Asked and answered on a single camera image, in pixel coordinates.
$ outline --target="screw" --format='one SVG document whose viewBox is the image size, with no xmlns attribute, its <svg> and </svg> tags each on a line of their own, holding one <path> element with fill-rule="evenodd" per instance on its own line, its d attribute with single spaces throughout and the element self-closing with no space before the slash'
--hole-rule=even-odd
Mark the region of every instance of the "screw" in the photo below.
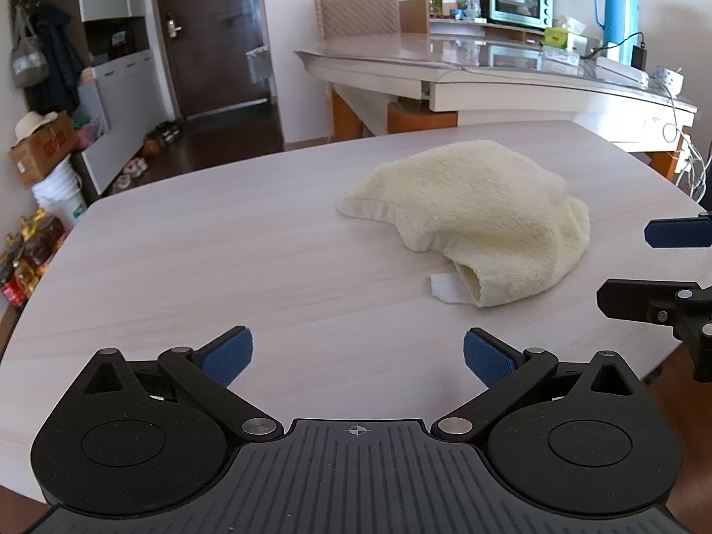
<svg viewBox="0 0 712 534">
<path fill-rule="evenodd" d="M 242 431 L 249 433 L 251 436 L 266 436 L 277 429 L 277 423 L 273 419 L 265 417 L 255 417 L 248 419 L 242 424 Z"/>
<path fill-rule="evenodd" d="M 438 427 L 452 436 L 463 436 L 472 431 L 472 422 L 462 417 L 446 417 L 438 422 Z"/>
</svg>

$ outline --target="crosshair marking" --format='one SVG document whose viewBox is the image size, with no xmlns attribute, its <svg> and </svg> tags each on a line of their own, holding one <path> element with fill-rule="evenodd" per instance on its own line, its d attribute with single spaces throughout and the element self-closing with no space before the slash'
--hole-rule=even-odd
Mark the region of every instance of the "crosshair marking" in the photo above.
<svg viewBox="0 0 712 534">
<path fill-rule="evenodd" d="M 345 429 L 344 431 L 349 432 L 353 436 L 362 436 L 364 433 L 371 430 L 366 429 L 364 426 L 353 426 L 348 429 Z"/>
</svg>

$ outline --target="yellow towel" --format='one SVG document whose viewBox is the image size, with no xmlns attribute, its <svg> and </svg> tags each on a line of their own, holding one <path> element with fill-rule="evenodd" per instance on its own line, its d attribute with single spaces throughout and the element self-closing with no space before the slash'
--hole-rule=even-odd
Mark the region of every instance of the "yellow towel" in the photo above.
<svg viewBox="0 0 712 534">
<path fill-rule="evenodd" d="M 466 301 L 479 307 L 550 289 L 579 262 L 590 236 L 588 207 L 567 196 L 563 178 L 493 141 L 382 164 L 336 208 L 396 226 L 412 251 L 451 259 Z M 457 302 L 435 277 L 433 293 Z"/>
</svg>

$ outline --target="blue gripper pad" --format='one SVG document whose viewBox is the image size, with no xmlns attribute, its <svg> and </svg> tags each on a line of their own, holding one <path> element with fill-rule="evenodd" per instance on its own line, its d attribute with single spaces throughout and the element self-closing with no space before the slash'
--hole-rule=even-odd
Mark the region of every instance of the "blue gripper pad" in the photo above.
<svg viewBox="0 0 712 534">
<path fill-rule="evenodd" d="M 712 221 L 707 217 L 651 221 L 645 241 L 655 249 L 712 247 Z"/>
<path fill-rule="evenodd" d="M 468 332 L 464 342 L 465 364 L 487 387 L 493 387 L 517 369 L 517 363 L 483 337 Z"/>
<path fill-rule="evenodd" d="M 237 335 L 228 332 L 216 340 L 216 347 L 203 357 L 202 372 L 222 387 L 228 387 L 252 361 L 252 333 L 243 329 Z"/>
</svg>

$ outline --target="table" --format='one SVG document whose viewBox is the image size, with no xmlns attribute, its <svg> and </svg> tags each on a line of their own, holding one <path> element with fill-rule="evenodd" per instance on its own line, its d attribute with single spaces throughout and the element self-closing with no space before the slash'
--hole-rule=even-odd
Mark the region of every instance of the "table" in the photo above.
<svg viewBox="0 0 712 534">
<path fill-rule="evenodd" d="M 337 195 L 382 162 L 491 138 L 570 182 L 591 208 L 592 242 L 552 290 L 490 309 L 447 305 L 392 226 L 340 216 Z M 651 218 L 699 207 L 633 156 L 570 122 L 460 127 L 332 144 L 201 170 L 93 205 L 45 275 L 0 364 L 0 484 L 41 499 L 29 452 L 69 384 L 101 348 L 129 360 L 194 348 L 235 324 L 254 359 L 231 385 L 279 419 L 421 418 L 429 425 L 483 391 L 464 333 L 565 361 L 620 352 L 644 376 L 676 347 L 667 328 L 607 320 L 607 278 L 711 284 L 711 253 L 655 251 Z"/>
<path fill-rule="evenodd" d="M 540 46 L 481 37 L 339 37 L 297 53 L 307 72 L 336 85 L 376 136 L 388 133 L 388 106 L 398 97 L 452 112 L 457 126 L 573 121 L 626 152 L 675 151 L 679 135 L 666 128 L 668 142 L 663 128 L 674 114 L 679 128 L 692 126 L 697 113 L 683 98 L 673 110 L 663 89 L 627 84 L 595 62 L 572 67 L 547 59 Z"/>
</svg>

